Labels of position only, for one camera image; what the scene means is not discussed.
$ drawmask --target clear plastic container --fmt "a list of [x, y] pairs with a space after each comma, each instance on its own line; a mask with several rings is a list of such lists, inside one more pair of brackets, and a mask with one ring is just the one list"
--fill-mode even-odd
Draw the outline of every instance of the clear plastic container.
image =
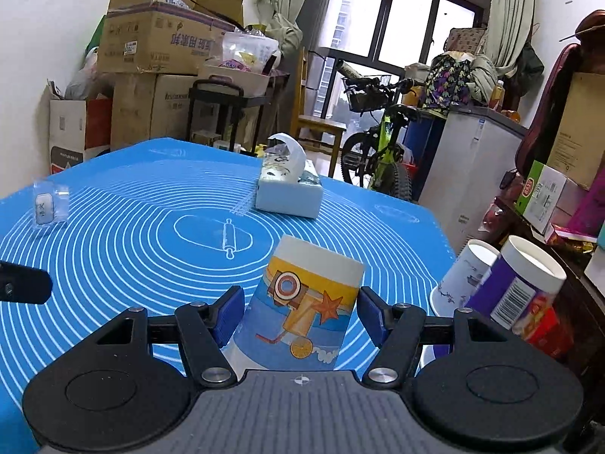
[[70, 190], [50, 181], [38, 181], [33, 186], [34, 228], [41, 229], [67, 221], [70, 214]]
[[250, 71], [262, 72], [268, 59], [279, 48], [275, 39], [251, 36], [243, 33], [225, 33], [223, 37], [223, 62], [237, 60]]

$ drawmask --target metal screw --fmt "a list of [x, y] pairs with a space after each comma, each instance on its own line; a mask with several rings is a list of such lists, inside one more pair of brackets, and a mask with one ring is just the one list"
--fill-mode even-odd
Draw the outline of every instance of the metal screw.
[[395, 372], [392, 368], [377, 367], [368, 372], [368, 377], [374, 382], [388, 384], [397, 380], [397, 372]]
[[213, 384], [226, 382], [231, 378], [231, 372], [224, 367], [210, 367], [202, 372], [202, 379]]

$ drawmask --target bicycle basket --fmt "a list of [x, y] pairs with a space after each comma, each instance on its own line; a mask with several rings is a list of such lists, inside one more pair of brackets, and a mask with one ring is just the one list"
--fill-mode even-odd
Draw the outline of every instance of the bicycle basket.
[[[391, 75], [375, 75], [367, 78], [378, 78], [380, 85], [388, 85]], [[362, 113], [386, 107], [388, 96], [381, 90], [372, 90], [372, 87], [366, 87], [365, 90], [355, 90], [351, 87], [352, 83], [348, 78], [343, 78], [343, 83], [349, 101], [349, 110]]]

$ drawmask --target chair seat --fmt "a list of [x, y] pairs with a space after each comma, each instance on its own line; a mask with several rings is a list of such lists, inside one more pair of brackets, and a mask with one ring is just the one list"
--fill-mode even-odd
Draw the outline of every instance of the chair seat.
[[298, 117], [298, 123], [300, 126], [319, 129], [333, 134], [338, 131], [345, 132], [347, 130], [347, 125], [344, 123], [318, 118], [317, 116], [306, 116], [304, 114]]

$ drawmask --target starfish illustration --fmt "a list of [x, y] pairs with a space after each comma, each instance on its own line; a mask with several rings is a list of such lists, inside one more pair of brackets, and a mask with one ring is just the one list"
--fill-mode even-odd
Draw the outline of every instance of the starfish illustration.
[[312, 308], [321, 315], [320, 325], [324, 324], [328, 319], [338, 319], [337, 309], [342, 299], [343, 297], [338, 297], [338, 299], [332, 300], [328, 296], [328, 293], [324, 291], [322, 302], [312, 305]]

